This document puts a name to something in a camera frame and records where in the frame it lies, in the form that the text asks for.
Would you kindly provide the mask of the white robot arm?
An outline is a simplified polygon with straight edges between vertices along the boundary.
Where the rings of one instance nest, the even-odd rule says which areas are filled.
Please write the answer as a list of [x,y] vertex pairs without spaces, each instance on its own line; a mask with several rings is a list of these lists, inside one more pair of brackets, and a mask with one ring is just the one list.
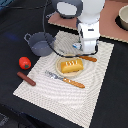
[[78,33],[83,52],[95,52],[97,39],[100,37],[99,19],[105,0],[60,0],[57,2],[57,11],[65,17],[78,16]]

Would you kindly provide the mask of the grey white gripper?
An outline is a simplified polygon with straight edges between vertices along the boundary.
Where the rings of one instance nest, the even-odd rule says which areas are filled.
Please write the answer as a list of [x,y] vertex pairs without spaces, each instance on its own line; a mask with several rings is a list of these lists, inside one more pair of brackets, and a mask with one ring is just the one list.
[[99,23],[94,24],[78,24],[79,38],[82,44],[82,50],[85,54],[91,54],[95,52],[95,46],[97,39],[100,37]]

